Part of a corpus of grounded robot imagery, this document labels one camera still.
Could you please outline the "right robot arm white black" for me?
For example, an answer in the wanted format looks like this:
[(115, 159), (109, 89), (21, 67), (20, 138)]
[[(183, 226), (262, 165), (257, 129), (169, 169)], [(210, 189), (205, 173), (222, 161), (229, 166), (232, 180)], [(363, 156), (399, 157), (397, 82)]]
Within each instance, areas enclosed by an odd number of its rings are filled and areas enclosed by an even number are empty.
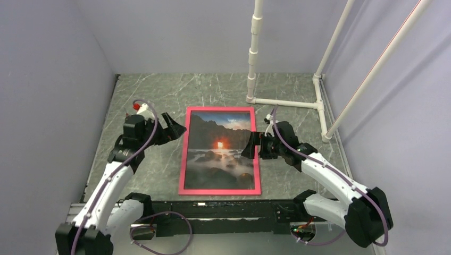
[(273, 134), (251, 132), (241, 155), (248, 159), (281, 157), (335, 196), (328, 199), (306, 190), (294, 198), (294, 216), (299, 220), (319, 217), (335, 224), (363, 248), (370, 244), (386, 246), (394, 224), (385, 193), (378, 187), (369, 189), (337, 170), (312, 145), (299, 142), (288, 122), (277, 122), (272, 130)]

